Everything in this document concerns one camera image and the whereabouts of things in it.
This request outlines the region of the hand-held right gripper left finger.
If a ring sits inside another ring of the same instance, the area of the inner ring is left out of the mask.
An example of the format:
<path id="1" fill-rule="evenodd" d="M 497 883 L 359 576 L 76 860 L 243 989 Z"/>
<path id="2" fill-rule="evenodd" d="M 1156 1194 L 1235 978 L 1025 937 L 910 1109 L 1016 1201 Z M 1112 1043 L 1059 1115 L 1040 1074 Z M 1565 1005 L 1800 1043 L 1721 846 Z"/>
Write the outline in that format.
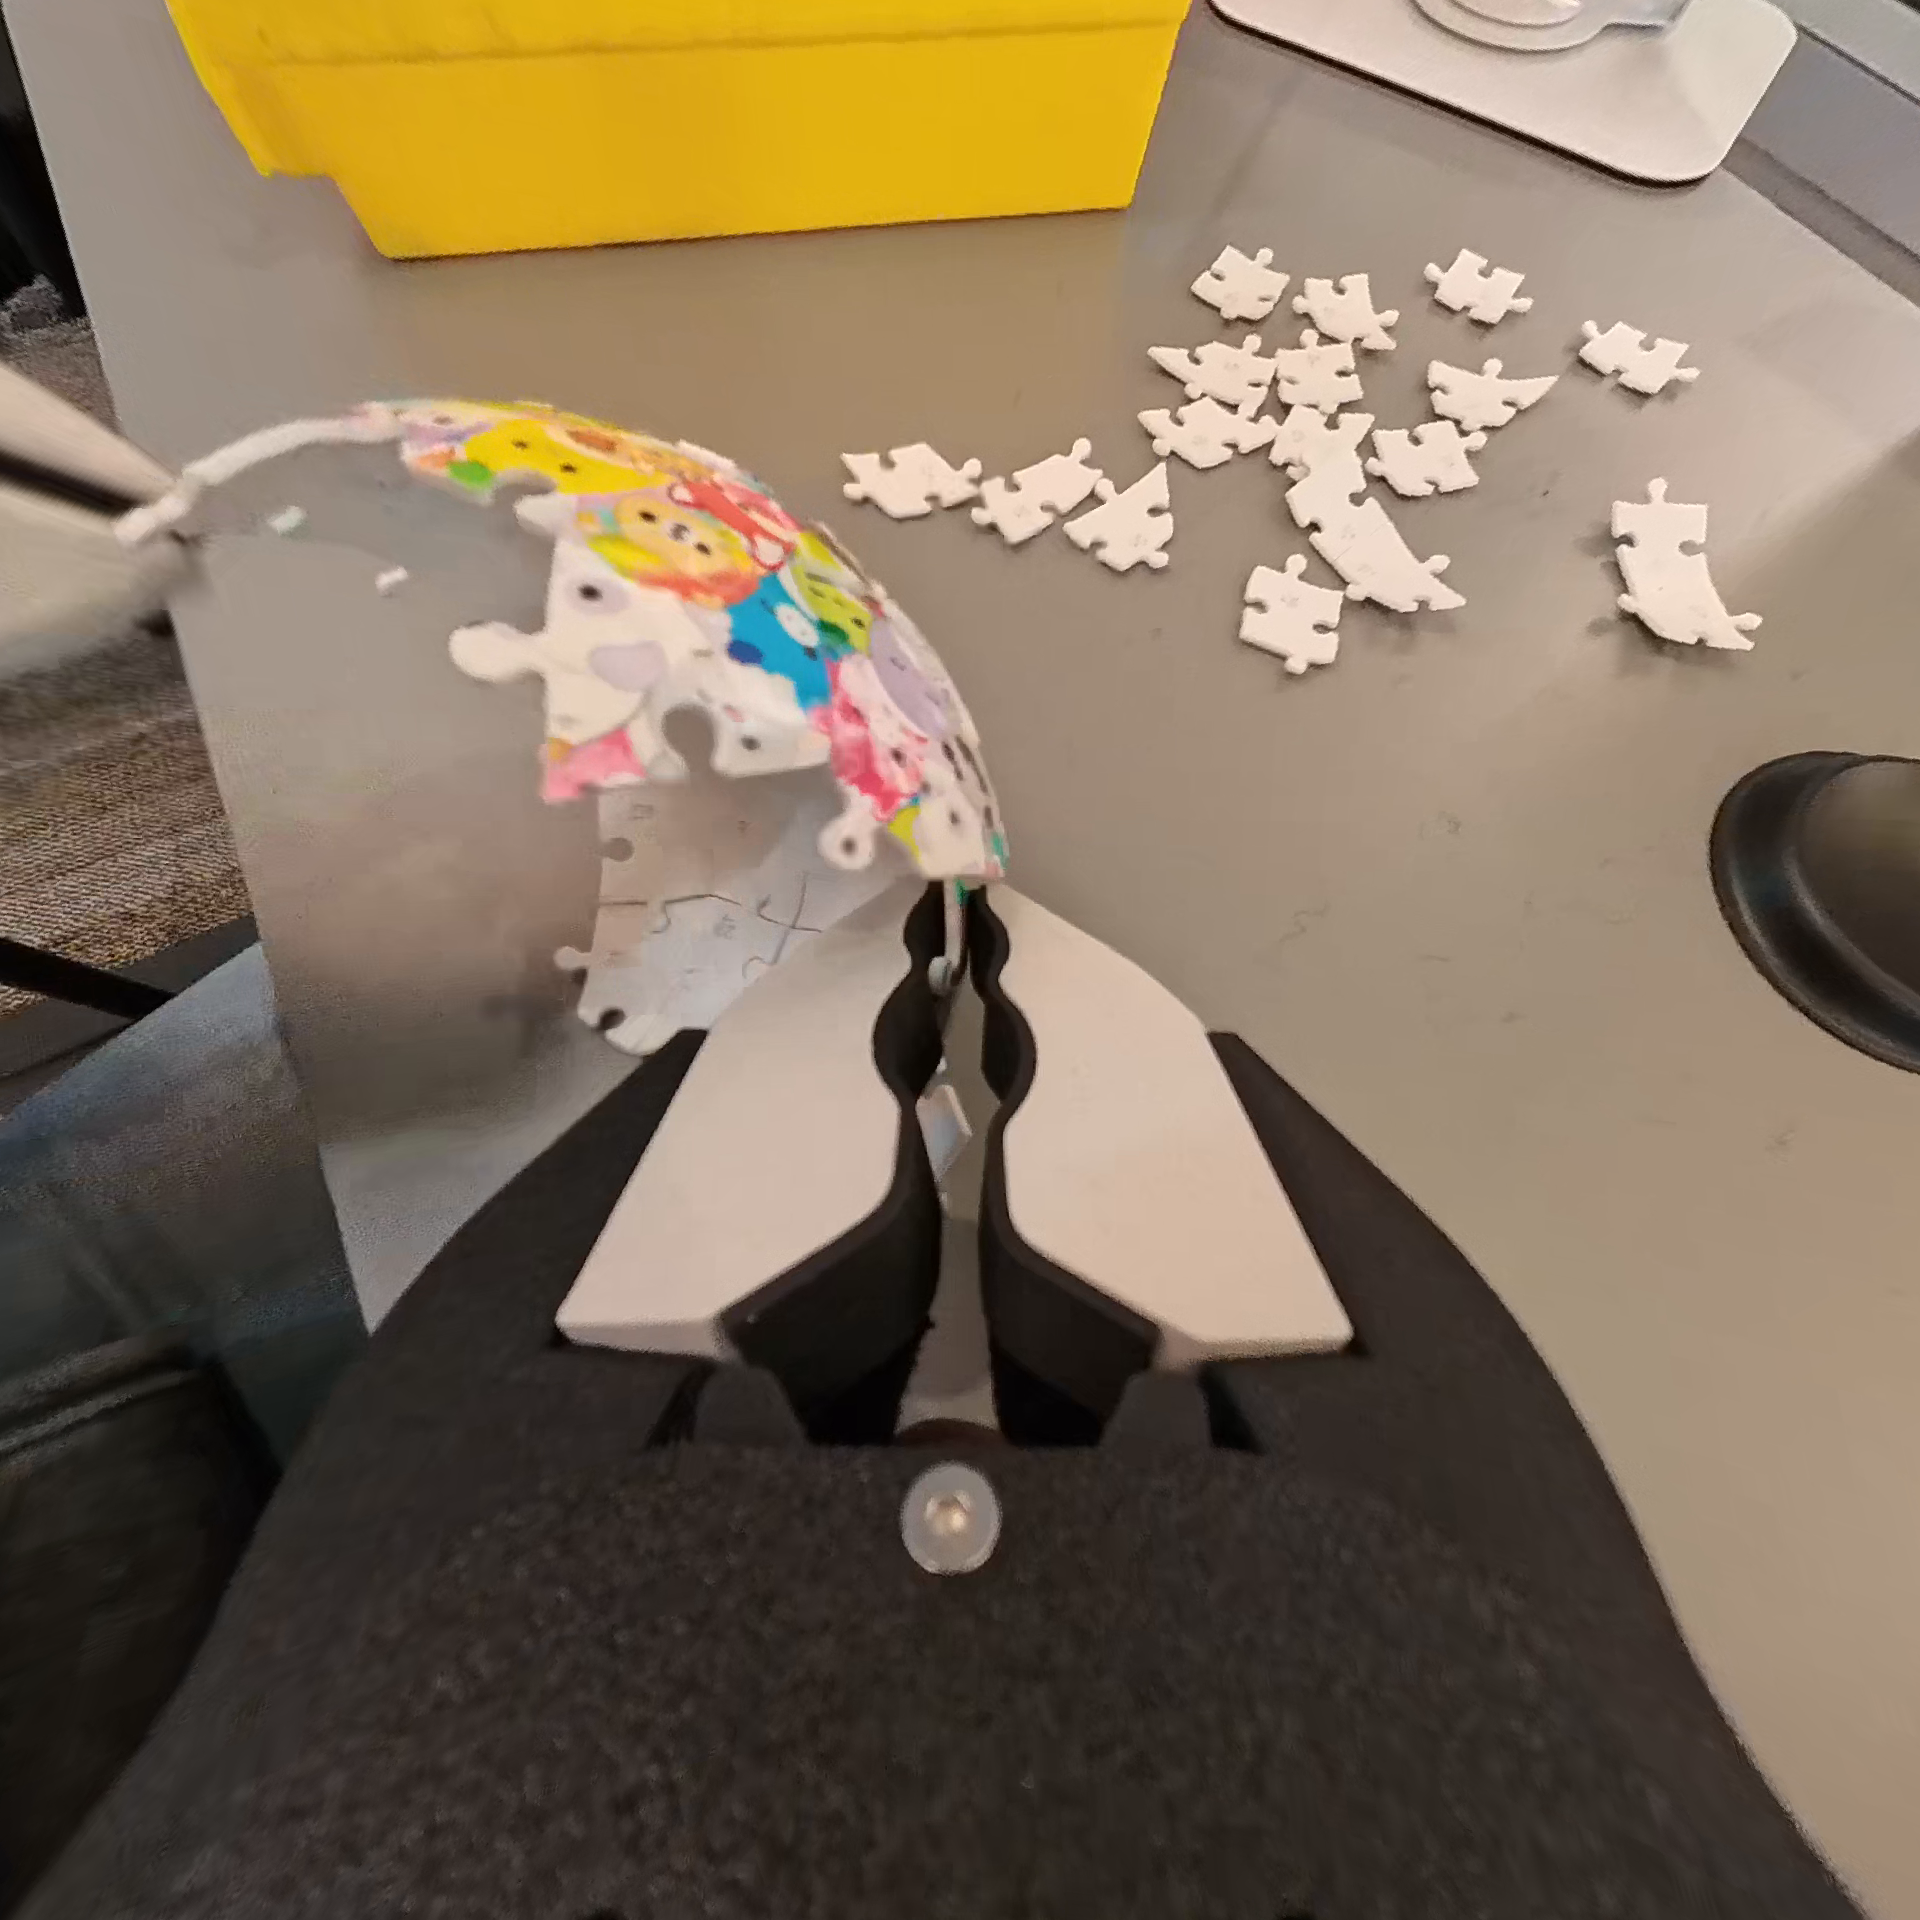
<path id="1" fill-rule="evenodd" d="M 558 1307 L 570 1343 L 741 1357 L 756 1296 L 931 1171 L 939 958 L 941 891 L 892 888 L 719 1015 Z"/>

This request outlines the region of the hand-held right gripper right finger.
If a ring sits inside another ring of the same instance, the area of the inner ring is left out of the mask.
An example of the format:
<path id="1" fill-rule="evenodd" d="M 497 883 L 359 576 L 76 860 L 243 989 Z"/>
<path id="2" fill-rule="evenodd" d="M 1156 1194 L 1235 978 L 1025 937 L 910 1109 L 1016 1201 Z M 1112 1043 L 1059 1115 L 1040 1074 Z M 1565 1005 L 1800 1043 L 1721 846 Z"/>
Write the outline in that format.
<path id="1" fill-rule="evenodd" d="M 1029 1373 L 1337 1353 L 1353 1322 L 1204 1021 L 1007 884 L 972 898 L 996 1093 L 982 1284 Z"/>

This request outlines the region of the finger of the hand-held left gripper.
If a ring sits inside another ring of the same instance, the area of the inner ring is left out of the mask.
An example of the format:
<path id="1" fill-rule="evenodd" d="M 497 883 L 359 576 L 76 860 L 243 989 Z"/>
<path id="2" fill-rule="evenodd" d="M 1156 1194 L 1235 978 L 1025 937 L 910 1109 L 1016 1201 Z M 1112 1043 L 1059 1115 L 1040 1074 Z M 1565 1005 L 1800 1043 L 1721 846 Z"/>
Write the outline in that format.
<path id="1" fill-rule="evenodd" d="M 95 497 L 99 511 L 131 511 L 173 487 L 150 454 L 13 367 L 4 369 L 4 473 Z"/>
<path id="2" fill-rule="evenodd" d="M 63 665 L 164 613 L 186 544 L 129 546 L 118 521 L 55 496 L 4 496 L 4 675 Z"/>

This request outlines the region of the partly built colourful puzzle ball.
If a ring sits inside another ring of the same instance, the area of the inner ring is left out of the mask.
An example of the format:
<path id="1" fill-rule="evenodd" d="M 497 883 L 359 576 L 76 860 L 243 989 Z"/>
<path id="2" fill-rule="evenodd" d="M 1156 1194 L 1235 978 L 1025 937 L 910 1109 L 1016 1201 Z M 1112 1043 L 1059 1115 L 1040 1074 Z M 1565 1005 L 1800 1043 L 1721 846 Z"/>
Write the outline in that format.
<path id="1" fill-rule="evenodd" d="M 447 651 L 539 686 L 539 798 L 595 802 L 595 932 L 558 955 L 582 1024 L 655 1053 L 896 876 L 939 884 L 956 948 L 966 891 L 1012 857 L 978 726 L 896 598 L 722 454 L 542 401 L 359 401 L 190 462 L 113 533 L 183 537 L 239 473 L 363 445 L 509 497 L 547 549 L 538 620 L 470 620 Z"/>

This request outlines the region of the black round puzzle stand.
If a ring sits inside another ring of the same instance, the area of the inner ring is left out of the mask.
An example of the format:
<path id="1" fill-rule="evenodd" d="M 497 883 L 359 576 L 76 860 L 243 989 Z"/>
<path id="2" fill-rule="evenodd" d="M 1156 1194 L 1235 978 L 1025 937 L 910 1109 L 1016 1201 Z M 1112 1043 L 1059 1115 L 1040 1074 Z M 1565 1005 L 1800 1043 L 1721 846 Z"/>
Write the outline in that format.
<path id="1" fill-rule="evenodd" d="M 1802 750 L 1753 768 L 1715 807 L 1710 884 L 1796 1015 L 1916 1071 L 1916 760 Z"/>

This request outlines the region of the group of white puzzle pieces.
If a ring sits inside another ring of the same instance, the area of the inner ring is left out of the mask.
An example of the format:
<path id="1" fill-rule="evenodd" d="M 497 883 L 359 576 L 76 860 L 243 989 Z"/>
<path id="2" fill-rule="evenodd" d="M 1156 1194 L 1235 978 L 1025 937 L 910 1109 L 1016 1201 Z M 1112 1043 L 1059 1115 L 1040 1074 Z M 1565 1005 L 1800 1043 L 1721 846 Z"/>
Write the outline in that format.
<path id="1" fill-rule="evenodd" d="M 1534 308 L 1523 277 L 1461 250 L 1422 270 L 1430 299 L 1477 326 Z M 1193 277 L 1192 296 L 1225 323 L 1266 321 L 1291 277 L 1272 253 L 1234 246 Z M 1049 454 L 1007 478 L 983 478 L 978 462 L 948 462 L 931 445 L 842 454 L 842 496 L 888 520 L 969 511 L 975 528 L 1016 546 L 1062 531 L 1112 574 L 1163 569 L 1175 531 L 1171 462 L 1215 472 L 1263 457 L 1283 478 L 1283 516 L 1309 552 L 1337 578 L 1309 578 L 1309 555 L 1256 565 L 1242 588 L 1238 639 L 1304 675 L 1330 665 L 1347 605 L 1392 614 L 1461 613 L 1445 578 L 1445 555 L 1415 555 L 1389 513 L 1398 501 L 1453 497 L 1478 487 L 1477 457 L 1489 438 L 1538 406 L 1557 376 L 1510 376 L 1498 358 L 1482 367 L 1428 359 L 1428 418 L 1378 426 L 1360 411 L 1360 354 L 1398 348 L 1400 314 L 1381 308 L 1369 277 L 1301 279 L 1288 303 L 1304 330 L 1293 346 L 1263 348 L 1261 335 L 1206 338 L 1193 348 L 1150 348 L 1150 359 L 1180 384 L 1175 407 L 1142 407 L 1141 433 L 1151 466 L 1120 487 L 1091 466 L 1091 445 Z M 1582 323 L 1575 364 L 1626 396 L 1657 398 L 1692 384 L 1689 346 L 1632 323 Z M 1645 497 L 1611 507 L 1608 540 L 1620 574 L 1617 608 L 1664 646 L 1753 651 L 1762 614 L 1734 613 L 1715 592 L 1707 555 L 1710 511 L 1667 496 L 1663 478 Z"/>

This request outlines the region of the yellow plastic bin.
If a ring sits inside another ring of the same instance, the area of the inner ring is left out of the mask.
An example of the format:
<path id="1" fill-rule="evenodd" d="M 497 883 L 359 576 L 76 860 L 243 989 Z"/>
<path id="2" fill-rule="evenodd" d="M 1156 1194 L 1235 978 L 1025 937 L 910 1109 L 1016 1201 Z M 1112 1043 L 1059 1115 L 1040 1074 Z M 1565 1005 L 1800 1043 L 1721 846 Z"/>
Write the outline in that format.
<path id="1" fill-rule="evenodd" d="M 172 4 L 385 258 L 1130 203 L 1184 4 Z"/>

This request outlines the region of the white flat pad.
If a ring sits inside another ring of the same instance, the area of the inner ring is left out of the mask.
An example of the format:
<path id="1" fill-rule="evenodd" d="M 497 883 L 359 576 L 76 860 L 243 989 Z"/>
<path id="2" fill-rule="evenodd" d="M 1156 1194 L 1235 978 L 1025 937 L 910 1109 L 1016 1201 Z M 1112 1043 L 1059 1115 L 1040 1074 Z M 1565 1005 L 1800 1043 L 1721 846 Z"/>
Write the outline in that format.
<path id="1" fill-rule="evenodd" d="M 1796 28 L 1776 4 L 1689 4 L 1663 32 L 1557 54 L 1458 38 L 1412 4 L 1215 4 L 1261 38 L 1641 182 L 1694 182 L 1734 151 Z"/>

